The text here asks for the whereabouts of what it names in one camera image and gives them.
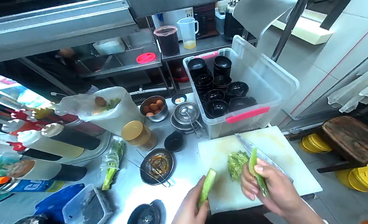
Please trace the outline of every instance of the white bag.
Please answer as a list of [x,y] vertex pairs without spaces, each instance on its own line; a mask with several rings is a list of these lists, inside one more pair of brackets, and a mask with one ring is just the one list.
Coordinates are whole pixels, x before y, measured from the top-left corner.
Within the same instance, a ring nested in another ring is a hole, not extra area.
[[[102,114],[93,115],[96,96],[103,97],[107,102],[116,98],[121,101],[115,108]],[[123,127],[130,121],[138,120],[144,122],[145,119],[127,90],[120,86],[102,89],[92,95],[78,94],[66,96],[57,104],[57,110],[77,115],[81,120],[90,121],[119,136],[121,136]]]

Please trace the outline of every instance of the wooden cutting board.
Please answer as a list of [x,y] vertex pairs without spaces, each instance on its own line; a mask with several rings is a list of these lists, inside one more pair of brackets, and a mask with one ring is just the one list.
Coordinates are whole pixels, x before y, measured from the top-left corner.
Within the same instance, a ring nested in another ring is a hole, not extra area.
[[[294,180],[293,184],[300,195],[322,191],[278,127],[249,131],[241,135],[256,145]],[[227,166],[228,154],[239,150],[246,151],[234,135],[199,142],[198,147],[204,172],[209,168],[217,171],[215,184],[209,193],[211,214],[262,204],[259,199],[247,199],[241,191],[240,183],[231,181]]]

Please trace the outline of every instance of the green vegetable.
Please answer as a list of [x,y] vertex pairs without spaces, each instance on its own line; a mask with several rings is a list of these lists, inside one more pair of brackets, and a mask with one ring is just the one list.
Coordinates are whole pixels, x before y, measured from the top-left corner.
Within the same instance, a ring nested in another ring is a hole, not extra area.
[[105,175],[104,184],[102,184],[102,191],[109,190],[111,187],[113,176],[115,175],[116,171],[119,169],[119,161],[121,160],[123,156],[123,147],[124,147],[124,141],[113,141],[111,145],[111,153],[110,157],[117,161],[115,162],[109,162],[107,173]]
[[199,197],[198,200],[198,208],[200,208],[203,202],[206,201],[207,196],[209,195],[209,191],[214,184],[214,179],[216,178],[216,175],[217,175],[216,170],[213,170],[211,168],[207,172],[205,182],[203,183],[201,196]]
[[256,178],[257,184],[259,185],[261,190],[261,194],[266,197],[268,195],[267,186],[266,183],[264,182],[264,178],[260,176],[260,174],[256,173],[254,170],[254,166],[256,165],[256,163],[257,163],[257,148],[254,147],[252,149],[251,159],[249,160],[249,172]]
[[231,181],[240,181],[242,166],[247,163],[249,156],[246,152],[232,152],[228,155],[228,170],[230,171]]

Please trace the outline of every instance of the paper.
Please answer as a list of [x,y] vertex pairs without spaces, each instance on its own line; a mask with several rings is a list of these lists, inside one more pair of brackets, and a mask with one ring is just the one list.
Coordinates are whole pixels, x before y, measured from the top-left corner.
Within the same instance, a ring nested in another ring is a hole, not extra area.
[[296,5],[297,0],[241,0],[233,16],[260,41],[270,25]]

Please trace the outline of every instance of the pink handle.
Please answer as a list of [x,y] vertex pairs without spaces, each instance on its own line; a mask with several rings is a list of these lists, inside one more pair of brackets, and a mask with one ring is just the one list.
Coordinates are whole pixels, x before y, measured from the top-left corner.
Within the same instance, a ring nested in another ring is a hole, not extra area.
[[259,114],[267,113],[269,110],[270,110],[269,106],[262,107],[262,108],[259,108],[259,109],[255,109],[255,110],[251,110],[249,112],[227,118],[227,123],[232,124],[232,123],[244,120],[244,119],[248,119],[248,118],[257,116]]

